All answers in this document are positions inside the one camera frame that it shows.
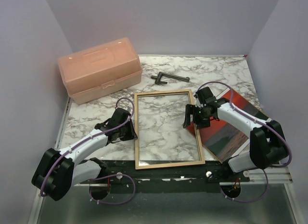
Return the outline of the red sunset photo board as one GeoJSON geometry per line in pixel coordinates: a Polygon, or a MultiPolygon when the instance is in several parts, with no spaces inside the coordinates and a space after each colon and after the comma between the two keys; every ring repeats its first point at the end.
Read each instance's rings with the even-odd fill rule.
{"type": "MultiPolygon", "coordinates": [[[[259,119],[269,118],[248,102],[236,91],[233,92],[233,102],[243,111],[259,119]]],[[[210,127],[199,130],[203,147],[209,152],[213,160],[225,160],[240,154],[249,148],[249,138],[225,121],[214,120],[210,127]]]]}

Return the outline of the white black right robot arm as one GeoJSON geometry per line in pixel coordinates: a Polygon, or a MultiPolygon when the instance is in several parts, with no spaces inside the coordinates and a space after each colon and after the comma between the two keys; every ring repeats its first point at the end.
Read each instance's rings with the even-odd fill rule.
{"type": "Polygon", "coordinates": [[[199,131],[203,146],[222,163],[228,182],[249,169],[265,169],[289,156],[281,125],[233,90],[215,97],[209,87],[187,104],[183,127],[199,131]]]}

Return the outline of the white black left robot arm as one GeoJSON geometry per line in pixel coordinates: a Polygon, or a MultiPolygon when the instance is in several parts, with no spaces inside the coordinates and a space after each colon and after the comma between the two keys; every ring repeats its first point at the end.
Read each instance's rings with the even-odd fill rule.
{"type": "Polygon", "coordinates": [[[116,108],[109,119],[96,124],[88,135],[75,144],[62,150],[46,150],[32,177],[32,185],[40,190],[42,197],[58,201],[75,184],[89,179],[102,183],[107,176],[106,170],[86,158],[116,141],[136,140],[132,115],[123,108],[116,108]]]}

